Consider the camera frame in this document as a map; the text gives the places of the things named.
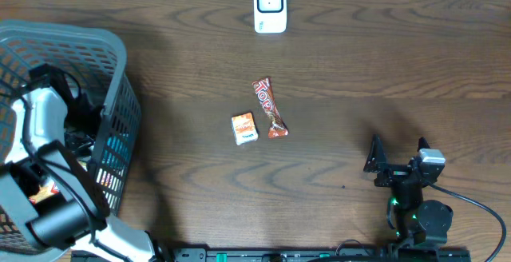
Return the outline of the small orange snack box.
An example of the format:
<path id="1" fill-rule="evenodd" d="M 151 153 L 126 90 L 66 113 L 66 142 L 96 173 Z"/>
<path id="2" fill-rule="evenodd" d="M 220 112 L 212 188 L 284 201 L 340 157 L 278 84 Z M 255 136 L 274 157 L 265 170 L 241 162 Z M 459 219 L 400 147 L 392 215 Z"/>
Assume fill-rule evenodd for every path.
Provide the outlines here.
<path id="1" fill-rule="evenodd" d="M 237 145 L 256 141 L 259 138 L 256 124 L 251 112 L 232 117 L 231 123 Z"/>

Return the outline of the red Top chocolate bar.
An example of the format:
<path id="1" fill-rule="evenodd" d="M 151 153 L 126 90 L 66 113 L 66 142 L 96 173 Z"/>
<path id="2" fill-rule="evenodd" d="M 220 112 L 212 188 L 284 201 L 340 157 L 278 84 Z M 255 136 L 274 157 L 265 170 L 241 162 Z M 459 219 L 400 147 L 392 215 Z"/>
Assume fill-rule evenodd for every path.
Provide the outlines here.
<path id="1" fill-rule="evenodd" d="M 276 107 L 275 97 L 271 87 L 271 79 L 269 77 L 261 78 L 258 81 L 252 82 L 252 87 L 255 90 L 255 94 L 263 111 L 271 120 L 268 137 L 273 139 L 287 136 L 289 132 Z"/>

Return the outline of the grey plastic shopping basket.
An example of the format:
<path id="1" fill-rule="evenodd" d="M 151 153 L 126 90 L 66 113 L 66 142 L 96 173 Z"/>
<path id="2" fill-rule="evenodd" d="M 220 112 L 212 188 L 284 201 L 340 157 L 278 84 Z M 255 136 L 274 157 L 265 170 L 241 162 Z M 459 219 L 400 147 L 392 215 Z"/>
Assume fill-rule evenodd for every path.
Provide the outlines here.
<path id="1" fill-rule="evenodd" d="M 117 215 L 141 122 L 125 64 L 109 31 L 2 22 L 2 260 L 155 257 Z"/>

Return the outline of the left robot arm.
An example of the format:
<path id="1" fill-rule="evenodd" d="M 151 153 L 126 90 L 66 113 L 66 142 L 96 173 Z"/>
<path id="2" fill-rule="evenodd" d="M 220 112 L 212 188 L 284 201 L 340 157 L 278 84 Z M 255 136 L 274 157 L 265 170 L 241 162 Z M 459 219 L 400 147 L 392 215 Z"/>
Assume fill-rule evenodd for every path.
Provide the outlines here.
<path id="1" fill-rule="evenodd" d="M 43 64 L 1 81 L 1 258 L 166 261 L 151 235 L 116 216 L 140 110 L 125 74 L 108 85 Z"/>

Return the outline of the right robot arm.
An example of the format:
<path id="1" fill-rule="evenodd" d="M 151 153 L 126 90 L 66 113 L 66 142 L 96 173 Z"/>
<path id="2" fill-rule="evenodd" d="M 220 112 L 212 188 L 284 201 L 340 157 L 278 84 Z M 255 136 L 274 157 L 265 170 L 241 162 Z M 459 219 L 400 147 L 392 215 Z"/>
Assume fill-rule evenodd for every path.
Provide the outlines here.
<path id="1" fill-rule="evenodd" d="M 363 171 L 376 175 L 375 186 L 391 189 L 387 220 L 399 232 L 401 246 L 434 248 L 447 242 L 453 210 L 438 200 L 425 200 L 422 192 L 437 181 L 445 163 L 442 152 L 432 149 L 424 137 L 418 141 L 418 155 L 408 163 L 390 163 L 380 137 L 372 137 Z"/>

